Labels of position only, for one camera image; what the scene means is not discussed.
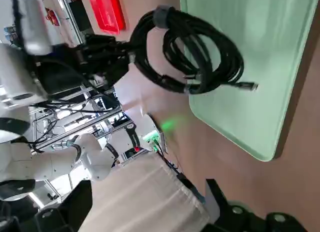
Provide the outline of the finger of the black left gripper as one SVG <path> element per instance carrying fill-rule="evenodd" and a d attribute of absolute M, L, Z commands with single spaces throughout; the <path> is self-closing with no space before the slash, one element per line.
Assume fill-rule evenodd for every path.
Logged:
<path fill-rule="evenodd" d="M 127 41 L 117 41 L 114 36 L 87 34 L 85 36 L 85 51 L 127 51 L 132 52 L 134 45 Z"/>
<path fill-rule="evenodd" d="M 128 67 L 135 60 L 136 54 L 132 51 L 107 51 L 102 54 L 100 62 L 109 67 Z"/>

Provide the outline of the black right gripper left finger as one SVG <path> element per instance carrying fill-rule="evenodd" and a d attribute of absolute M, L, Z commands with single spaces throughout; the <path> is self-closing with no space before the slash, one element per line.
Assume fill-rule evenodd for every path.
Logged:
<path fill-rule="evenodd" d="M 92 184 L 82 180 L 71 193 L 56 205 L 35 215 L 39 232 L 77 232 L 93 206 Z"/>

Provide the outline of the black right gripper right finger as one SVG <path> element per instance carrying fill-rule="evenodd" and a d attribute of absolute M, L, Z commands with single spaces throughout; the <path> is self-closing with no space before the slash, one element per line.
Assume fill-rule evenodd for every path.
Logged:
<path fill-rule="evenodd" d="M 225 198 L 215 179 L 207 179 L 205 206 L 209 222 L 203 232 L 306 232 L 293 216 L 271 212 L 265 218 L 255 215 L 241 205 L 232 205 Z"/>

